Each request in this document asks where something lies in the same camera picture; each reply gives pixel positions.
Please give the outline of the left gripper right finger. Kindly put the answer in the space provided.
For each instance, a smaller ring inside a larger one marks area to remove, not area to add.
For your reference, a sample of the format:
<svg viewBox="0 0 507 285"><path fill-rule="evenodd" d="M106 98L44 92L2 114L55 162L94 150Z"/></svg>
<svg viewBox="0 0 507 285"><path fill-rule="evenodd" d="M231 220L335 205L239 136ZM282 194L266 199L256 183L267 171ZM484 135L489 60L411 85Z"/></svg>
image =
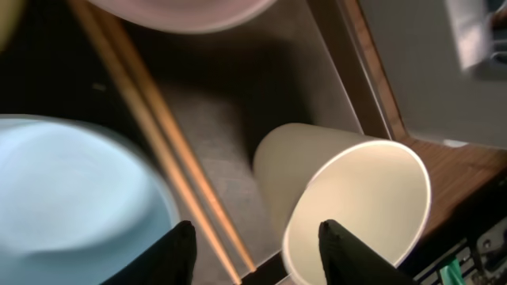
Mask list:
<svg viewBox="0 0 507 285"><path fill-rule="evenodd" d="M318 247L328 285L416 283L332 219L320 223Z"/></svg>

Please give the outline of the white paper cup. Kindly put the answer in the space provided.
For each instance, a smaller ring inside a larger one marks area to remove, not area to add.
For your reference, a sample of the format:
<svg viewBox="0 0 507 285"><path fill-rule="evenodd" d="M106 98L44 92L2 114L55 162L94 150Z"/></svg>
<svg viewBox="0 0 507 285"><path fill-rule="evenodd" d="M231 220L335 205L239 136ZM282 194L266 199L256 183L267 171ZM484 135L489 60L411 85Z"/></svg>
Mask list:
<svg viewBox="0 0 507 285"><path fill-rule="evenodd" d="M269 132L253 157L284 267L298 284L326 281L318 227L328 219L399 266L429 218L428 171L408 146L302 123Z"/></svg>

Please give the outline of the light blue bowl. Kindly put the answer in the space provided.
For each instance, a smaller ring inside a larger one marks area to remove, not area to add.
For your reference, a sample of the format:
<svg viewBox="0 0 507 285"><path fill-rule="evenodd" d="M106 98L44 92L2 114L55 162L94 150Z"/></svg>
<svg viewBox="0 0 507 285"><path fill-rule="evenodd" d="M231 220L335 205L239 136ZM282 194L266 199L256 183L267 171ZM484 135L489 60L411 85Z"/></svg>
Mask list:
<svg viewBox="0 0 507 285"><path fill-rule="evenodd" d="M1 281L100 284L180 221L167 183L101 126L1 118Z"/></svg>

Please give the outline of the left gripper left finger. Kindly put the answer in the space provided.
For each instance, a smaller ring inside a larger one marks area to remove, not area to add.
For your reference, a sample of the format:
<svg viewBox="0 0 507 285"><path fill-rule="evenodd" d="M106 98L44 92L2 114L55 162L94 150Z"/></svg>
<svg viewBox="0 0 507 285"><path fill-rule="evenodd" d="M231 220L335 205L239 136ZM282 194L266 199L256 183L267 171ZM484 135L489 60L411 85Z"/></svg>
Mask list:
<svg viewBox="0 0 507 285"><path fill-rule="evenodd" d="M196 257L196 230L184 220L103 285L190 285Z"/></svg>

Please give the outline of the pink round bowl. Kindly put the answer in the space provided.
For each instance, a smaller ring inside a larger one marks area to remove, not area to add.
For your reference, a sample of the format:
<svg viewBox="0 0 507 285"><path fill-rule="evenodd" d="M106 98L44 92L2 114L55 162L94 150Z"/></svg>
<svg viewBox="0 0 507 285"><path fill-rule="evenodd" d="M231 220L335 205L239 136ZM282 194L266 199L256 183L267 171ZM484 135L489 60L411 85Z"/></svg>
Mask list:
<svg viewBox="0 0 507 285"><path fill-rule="evenodd" d="M90 0L134 24L177 34L205 34L252 20L275 0Z"/></svg>

